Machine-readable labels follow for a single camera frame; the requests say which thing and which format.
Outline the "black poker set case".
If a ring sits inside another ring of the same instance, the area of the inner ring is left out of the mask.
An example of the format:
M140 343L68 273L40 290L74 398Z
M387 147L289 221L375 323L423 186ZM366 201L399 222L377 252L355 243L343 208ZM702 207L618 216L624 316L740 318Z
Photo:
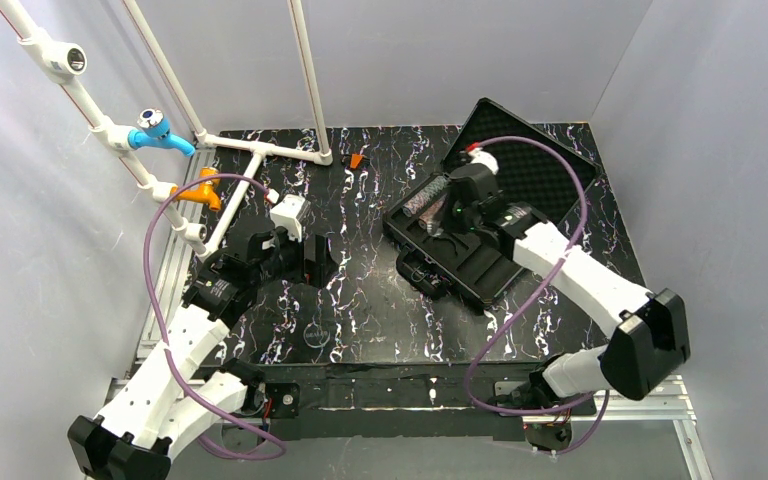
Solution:
M418 223L421 213L408 217L401 212L401 207L426 185L440 185L445 176L462 166L468 146L498 136L506 137L506 142L490 146L489 152L498 160L498 185L504 200L528 205L554 224L560 224L579 199L568 173L539 145L545 144L563 156L584 189L588 189L601 172L595 162L578 155L497 102L489 98L477 101L436 170L398 201L382 220L385 234L401 248L396 267L403 278L433 299L458 294L475 311L500 299L522 273L522 267L474 233L444 233L433 238Z

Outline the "clear dealer button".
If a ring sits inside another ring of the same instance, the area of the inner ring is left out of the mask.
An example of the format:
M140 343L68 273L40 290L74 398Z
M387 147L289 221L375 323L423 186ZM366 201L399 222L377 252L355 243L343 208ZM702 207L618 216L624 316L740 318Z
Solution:
M312 349L324 348L330 339L330 331L316 323L308 324L303 331L303 340Z

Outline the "clear acrylic button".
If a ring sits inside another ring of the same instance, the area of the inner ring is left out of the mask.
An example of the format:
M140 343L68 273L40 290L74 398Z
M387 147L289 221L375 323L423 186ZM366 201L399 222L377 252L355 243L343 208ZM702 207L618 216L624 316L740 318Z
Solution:
M445 233L445 230L440 221L430 220L426 224L426 233L433 238L439 238Z

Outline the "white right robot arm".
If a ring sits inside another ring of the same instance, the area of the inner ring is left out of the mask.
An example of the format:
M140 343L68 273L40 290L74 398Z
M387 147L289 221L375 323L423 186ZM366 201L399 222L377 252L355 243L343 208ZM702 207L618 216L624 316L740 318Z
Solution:
M670 289L654 293L571 244L525 203L503 198L494 171L479 162L448 176L441 210L447 232L474 233L504 258L549 282L602 330L607 344L556 355L532 371L518 392L497 397L506 414L559 409L598 390L644 399L690 357L685 304Z

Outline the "orange grey poker chip stack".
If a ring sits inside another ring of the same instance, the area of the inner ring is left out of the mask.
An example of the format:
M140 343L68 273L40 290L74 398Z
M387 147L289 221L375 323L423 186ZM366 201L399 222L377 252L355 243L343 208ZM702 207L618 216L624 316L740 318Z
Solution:
M430 204L419 216L418 223L426 231L426 224L430 220L440 221L438 212L443 207L445 201L440 199L433 204Z

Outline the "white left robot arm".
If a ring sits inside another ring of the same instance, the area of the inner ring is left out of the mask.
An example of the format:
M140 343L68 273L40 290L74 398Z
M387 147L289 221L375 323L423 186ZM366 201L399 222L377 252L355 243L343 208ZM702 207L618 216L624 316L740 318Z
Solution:
M259 413L265 373L228 360L198 388L189 382L207 355L255 303L260 289L287 281L324 288L338 270L322 234L294 239L283 226L234 233L202 260L163 339L124 388L67 438L92 479L164 479L174 458L218 420Z

